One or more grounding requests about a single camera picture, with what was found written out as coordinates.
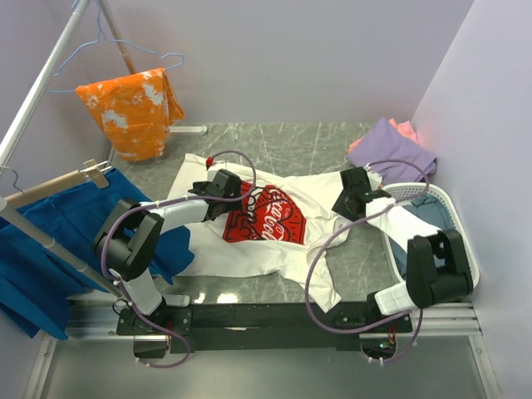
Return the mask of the white Coca-Cola t-shirt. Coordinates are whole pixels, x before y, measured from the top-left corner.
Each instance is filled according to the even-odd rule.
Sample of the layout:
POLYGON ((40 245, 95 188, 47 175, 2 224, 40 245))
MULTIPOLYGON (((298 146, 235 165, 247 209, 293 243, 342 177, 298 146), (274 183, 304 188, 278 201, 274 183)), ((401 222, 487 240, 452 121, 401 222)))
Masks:
MULTIPOLYGON (((280 177, 227 162, 226 170, 249 192, 243 208, 214 221, 188 224, 194 259, 182 276, 247 278, 277 273, 307 288, 310 298, 328 312, 341 300, 327 261, 317 251, 347 239, 333 233, 347 224, 332 207, 342 191, 338 172, 280 177)), ((208 180, 204 158, 188 154, 170 189, 179 198, 196 181, 208 180)))

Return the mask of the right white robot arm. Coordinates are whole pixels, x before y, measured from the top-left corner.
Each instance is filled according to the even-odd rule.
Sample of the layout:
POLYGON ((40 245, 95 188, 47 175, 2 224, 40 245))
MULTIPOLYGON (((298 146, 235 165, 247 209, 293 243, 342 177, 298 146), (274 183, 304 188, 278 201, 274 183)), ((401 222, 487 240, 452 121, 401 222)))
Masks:
POLYGON ((366 325, 382 332, 394 314, 462 299, 477 285, 475 266, 470 263, 461 230, 429 224, 406 209, 412 199, 396 199, 371 186, 362 167, 340 173, 342 191, 332 211, 354 222, 379 229, 406 255, 406 274, 390 288, 367 297, 366 325))

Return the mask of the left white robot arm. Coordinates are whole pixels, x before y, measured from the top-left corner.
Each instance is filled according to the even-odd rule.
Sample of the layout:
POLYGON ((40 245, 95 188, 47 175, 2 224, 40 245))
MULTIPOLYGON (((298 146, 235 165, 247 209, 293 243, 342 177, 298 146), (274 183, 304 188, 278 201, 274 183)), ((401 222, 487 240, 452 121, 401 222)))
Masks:
POLYGON ((165 300, 149 271, 160 236, 241 209, 241 186, 236 174, 221 169, 206 181, 194 182, 183 198, 143 204, 125 198, 111 211, 93 250, 105 257, 106 270, 138 309, 136 323, 144 332, 158 333, 166 323, 165 300))

